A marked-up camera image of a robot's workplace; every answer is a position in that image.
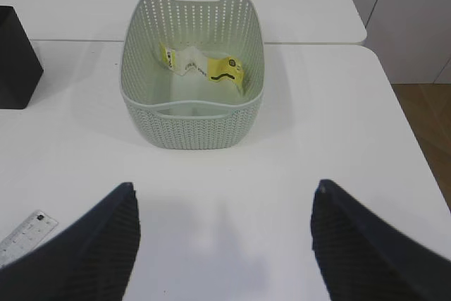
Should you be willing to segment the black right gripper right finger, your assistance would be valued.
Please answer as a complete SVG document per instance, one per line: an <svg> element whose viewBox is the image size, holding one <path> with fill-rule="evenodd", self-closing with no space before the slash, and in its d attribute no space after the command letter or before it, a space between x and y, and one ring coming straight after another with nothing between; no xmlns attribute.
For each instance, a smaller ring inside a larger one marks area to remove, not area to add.
<svg viewBox="0 0 451 301"><path fill-rule="evenodd" d="M329 179L311 211L312 250L331 300L449 300L450 260L399 232Z"/></svg>

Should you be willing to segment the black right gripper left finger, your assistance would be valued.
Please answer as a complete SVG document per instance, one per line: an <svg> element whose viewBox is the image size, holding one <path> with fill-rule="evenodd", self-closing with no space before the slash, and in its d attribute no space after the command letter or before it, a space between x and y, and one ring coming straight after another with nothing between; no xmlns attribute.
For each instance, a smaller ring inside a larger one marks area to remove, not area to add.
<svg viewBox="0 0 451 301"><path fill-rule="evenodd" d="M132 183L121 183L51 240L1 269L2 300L122 300L140 246Z"/></svg>

